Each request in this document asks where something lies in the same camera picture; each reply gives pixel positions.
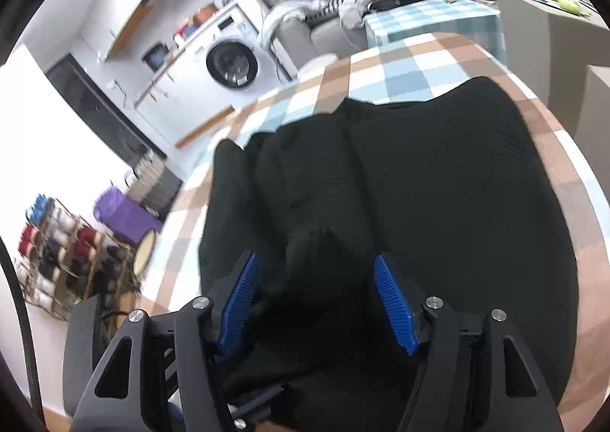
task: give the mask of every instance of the purple bag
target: purple bag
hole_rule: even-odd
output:
[[[154,229],[161,232],[162,223],[128,198],[115,186],[102,193],[95,202],[93,216],[117,236],[133,246]]]

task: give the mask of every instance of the black jacket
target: black jacket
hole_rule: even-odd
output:
[[[570,236],[519,111],[487,78],[425,103],[346,99],[244,150],[222,141],[203,293],[245,249],[258,254],[261,292],[246,352],[223,369],[230,403],[286,380],[281,424],[394,432],[419,360],[371,288],[382,251],[454,309],[504,309],[562,396],[578,305]]]

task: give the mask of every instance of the washing machine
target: washing machine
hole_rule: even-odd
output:
[[[233,108],[248,105],[261,95],[286,84],[283,67],[257,41],[258,31],[235,7],[214,28],[205,50],[210,81],[226,90]]]

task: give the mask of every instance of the metal screw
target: metal screw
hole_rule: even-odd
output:
[[[210,300],[208,300],[205,296],[200,296],[199,298],[195,298],[192,304],[193,308],[203,310],[205,307],[207,307],[207,305],[210,304]]]
[[[133,310],[127,318],[129,318],[130,322],[139,322],[144,318],[144,312],[142,310]]]
[[[437,296],[431,296],[426,300],[426,304],[434,310],[438,310],[443,307],[443,300]]]
[[[492,310],[492,318],[499,322],[504,322],[506,320],[506,312],[499,308]]]

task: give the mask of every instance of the checkered tablecloth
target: checkered tablecloth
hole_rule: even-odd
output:
[[[502,64],[506,48],[499,11],[472,0],[423,0],[364,18],[369,47],[424,33],[458,33],[481,45]]]
[[[559,410],[567,432],[581,431],[601,406],[610,381],[610,208],[582,153],[553,114],[503,64],[461,35],[424,34],[356,53],[268,93],[211,128],[195,143],[202,145],[201,160],[164,224],[139,307],[163,313],[199,295],[197,250],[212,157],[221,139],[243,146],[257,131],[333,111],[345,96],[375,104],[425,101],[479,75],[498,83],[523,114],[570,231],[578,265],[578,331],[572,375]]]

